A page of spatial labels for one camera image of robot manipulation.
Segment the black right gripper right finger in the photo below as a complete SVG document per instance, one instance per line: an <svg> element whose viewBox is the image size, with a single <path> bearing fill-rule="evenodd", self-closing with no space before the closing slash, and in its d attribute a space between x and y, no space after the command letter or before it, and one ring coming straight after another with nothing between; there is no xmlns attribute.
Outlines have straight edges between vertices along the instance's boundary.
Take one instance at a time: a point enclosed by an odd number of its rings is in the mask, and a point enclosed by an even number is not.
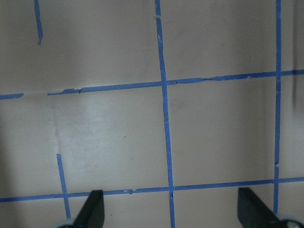
<svg viewBox="0 0 304 228"><path fill-rule="evenodd" d="M243 228L285 227L250 188L238 188L238 220Z"/></svg>

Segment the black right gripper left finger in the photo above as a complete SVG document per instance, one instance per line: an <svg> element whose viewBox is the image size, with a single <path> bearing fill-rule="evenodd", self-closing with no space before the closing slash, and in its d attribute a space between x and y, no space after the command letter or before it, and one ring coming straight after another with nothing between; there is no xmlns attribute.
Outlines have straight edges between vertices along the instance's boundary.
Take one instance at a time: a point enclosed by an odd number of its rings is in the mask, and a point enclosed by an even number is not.
<svg viewBox="0 0 304 228"><path fill-rule="evenodd" d="M102 228L105 222L104 196L102 190L90 192L87 200L73 222L74 228Z"/></svg>

